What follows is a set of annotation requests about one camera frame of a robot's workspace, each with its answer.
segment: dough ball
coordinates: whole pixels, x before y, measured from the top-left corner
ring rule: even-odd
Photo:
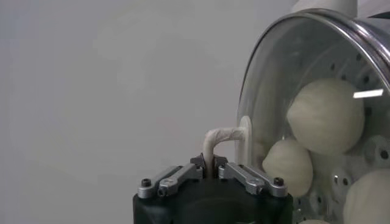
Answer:
[[[296,139],[308,150],[324,155],[346,152],[359,140],[364,126],[362,99],[357,89],[338,79],[304,86],[287,112]]]
[[[329,223],[322,220],[306,220],[300,222],[299,224],[329,224]]]
[[[390,223],[390,169],[373,171],[348,190],[344,224]]]
[[[265,172],[272,178],[282,177],[293,197],[305,195],[313,179],[309,152],[293,139],[276,142],[263,161]]]

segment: metal rim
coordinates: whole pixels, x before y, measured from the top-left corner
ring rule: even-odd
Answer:
[[[369,62],[375,73],[381,77],[381,80],[387,91],[390,92],[390,51],[378,40],[375,34],[369,29],[365,28],[363,23],[352,20],[351,18],[338,12],[327,9],[308,9],[281,17],[276,22],[271,24],[258,39],[246,66],[245,75],[239,94],[239,102],[241,101],[241,96],[243,95],[244,84],[249,66],[252,63],[260,43],[275,26],[294,18],[313,19],[333,29],[343,38],[347,39]]]

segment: white cylinder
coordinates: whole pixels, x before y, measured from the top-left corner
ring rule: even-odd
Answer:
[[[313,8],[334,10],[351,18],[356,17],[358,12],[357,0],[299,0],[291,12]]]

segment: metal bracket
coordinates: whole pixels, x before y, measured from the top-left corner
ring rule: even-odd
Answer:
[[[263,189],[275,197],[285,197],[288,194],[283,179],[269,178],[264,172],[254,167],[227,163],[225,166],[218,167],[218,175],[221,179],[238,180],[250,194],[260,194]]]
[[[176,194],[179,190],[179,186],[188,179],[203,179],[203,168],[197,168],[196,165],[192,163],[185,165],[172,176],[160,181],[157,195],[159,197],[165,197]]]
[[[151,198],[157,192],[157,186],[160,180],[171,176],[182,168],[181,166],[171,166],[163,172],[159,173],[153,179],[144,179],[143,182],[138,186],[138,197],[139,198]]]

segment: curved white tube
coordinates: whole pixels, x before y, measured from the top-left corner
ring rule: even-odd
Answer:
[[[207,132],[203,143],[203,158],[206,166],[206,177],[213,177],[214,147],[220,142],[244,140],[246,128],[217,128]]]

